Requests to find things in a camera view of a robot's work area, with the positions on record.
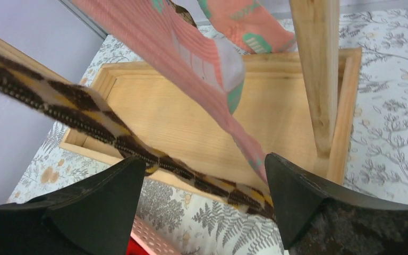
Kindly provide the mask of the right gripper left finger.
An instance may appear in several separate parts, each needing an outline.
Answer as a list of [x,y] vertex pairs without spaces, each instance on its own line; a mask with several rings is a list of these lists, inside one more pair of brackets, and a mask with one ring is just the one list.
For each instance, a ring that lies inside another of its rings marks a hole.
[[125,254],[145,166],[127,158],[25,203],[0,205],[0,254]]

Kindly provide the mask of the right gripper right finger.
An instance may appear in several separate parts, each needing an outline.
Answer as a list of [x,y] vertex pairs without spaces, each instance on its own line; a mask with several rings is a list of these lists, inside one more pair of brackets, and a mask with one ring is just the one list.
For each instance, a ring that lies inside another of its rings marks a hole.
[[275,153],[265,168],[290,254],[408,254],[408,205],[345,188]]

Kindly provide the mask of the plain red sock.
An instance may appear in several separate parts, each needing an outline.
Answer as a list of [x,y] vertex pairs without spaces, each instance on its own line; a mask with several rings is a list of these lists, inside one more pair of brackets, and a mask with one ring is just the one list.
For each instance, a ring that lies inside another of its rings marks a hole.
[[126,255],[147,255],[146,250],[133,238],[129,239]]

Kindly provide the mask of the brown beige argyle sock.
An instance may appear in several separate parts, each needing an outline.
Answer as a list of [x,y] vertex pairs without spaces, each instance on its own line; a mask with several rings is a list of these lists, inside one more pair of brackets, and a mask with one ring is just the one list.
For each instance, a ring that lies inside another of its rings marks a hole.
[[197,25],[192,17],[192,15],[189,13],[189,11],[187,9],[185,9],[184,7],[175,4],[172,0],[168,0],[168,3],[173,7],[173,9],[175,10],[175,12],[184,20],[186,21],[188,24],[194,26],[195,28],[197,28]]

